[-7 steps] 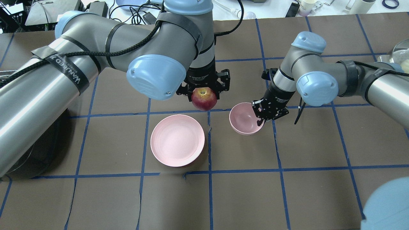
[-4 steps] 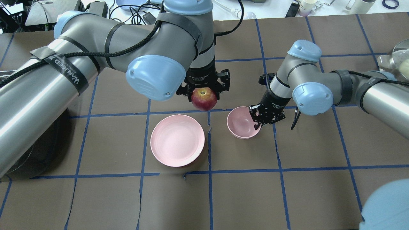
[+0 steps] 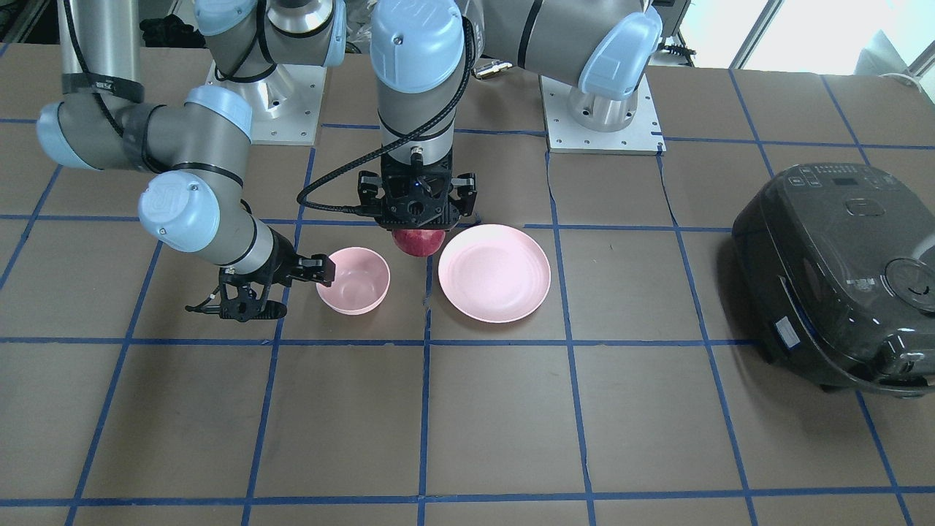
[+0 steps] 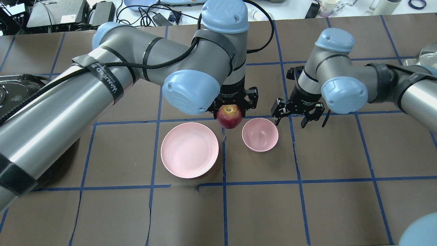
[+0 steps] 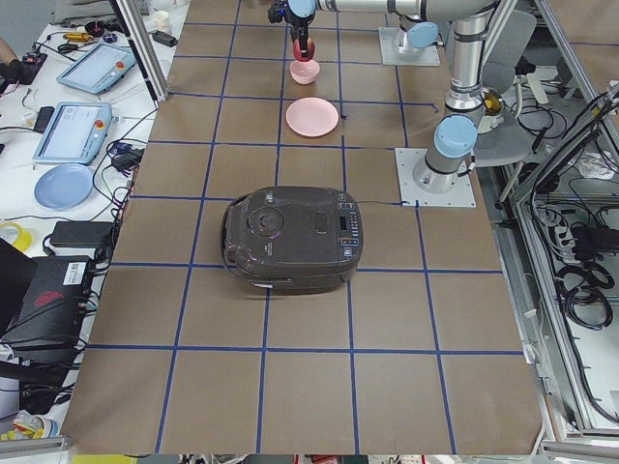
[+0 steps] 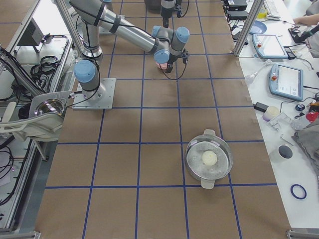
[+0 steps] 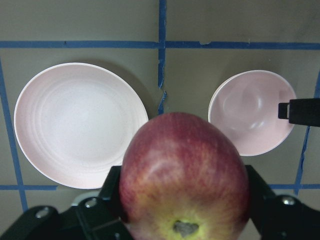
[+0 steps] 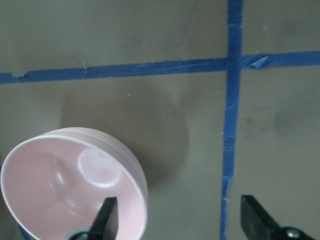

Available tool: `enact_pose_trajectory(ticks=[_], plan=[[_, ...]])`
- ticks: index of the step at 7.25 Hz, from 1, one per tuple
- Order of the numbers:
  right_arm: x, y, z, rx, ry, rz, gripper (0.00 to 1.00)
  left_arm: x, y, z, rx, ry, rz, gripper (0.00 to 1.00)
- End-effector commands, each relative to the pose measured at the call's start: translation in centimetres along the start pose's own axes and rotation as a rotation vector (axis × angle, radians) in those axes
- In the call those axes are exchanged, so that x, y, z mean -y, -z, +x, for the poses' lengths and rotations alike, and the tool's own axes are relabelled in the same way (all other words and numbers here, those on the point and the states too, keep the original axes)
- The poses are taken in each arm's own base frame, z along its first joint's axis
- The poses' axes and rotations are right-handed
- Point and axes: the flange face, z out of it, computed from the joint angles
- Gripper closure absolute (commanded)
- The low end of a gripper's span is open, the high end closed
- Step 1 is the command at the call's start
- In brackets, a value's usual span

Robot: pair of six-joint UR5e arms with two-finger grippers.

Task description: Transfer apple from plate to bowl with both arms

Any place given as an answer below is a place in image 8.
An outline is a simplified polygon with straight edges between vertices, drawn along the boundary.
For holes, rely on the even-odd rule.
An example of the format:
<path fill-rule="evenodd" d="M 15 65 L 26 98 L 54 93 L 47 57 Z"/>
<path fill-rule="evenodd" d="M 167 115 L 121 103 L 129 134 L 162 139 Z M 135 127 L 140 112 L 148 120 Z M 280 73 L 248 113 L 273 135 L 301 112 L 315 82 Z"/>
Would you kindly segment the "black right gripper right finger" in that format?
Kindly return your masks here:
<path fill-rule="evenodd" d="M 287 240 L 286 230 L 253 195 L 240 198 L 240 226 L 248 240 Z"/>

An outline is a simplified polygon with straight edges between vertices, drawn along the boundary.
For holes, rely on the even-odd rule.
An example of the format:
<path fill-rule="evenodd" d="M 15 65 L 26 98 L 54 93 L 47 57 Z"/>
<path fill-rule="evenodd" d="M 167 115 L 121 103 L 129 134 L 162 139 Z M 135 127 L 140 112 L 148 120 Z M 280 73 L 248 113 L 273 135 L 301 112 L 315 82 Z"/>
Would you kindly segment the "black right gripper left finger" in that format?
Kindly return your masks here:
<path fill-rule="evenodd" d="M 117 236 L 117 198 L 107 197 L 89 229 L 90 240 L 115 240 Z"/>

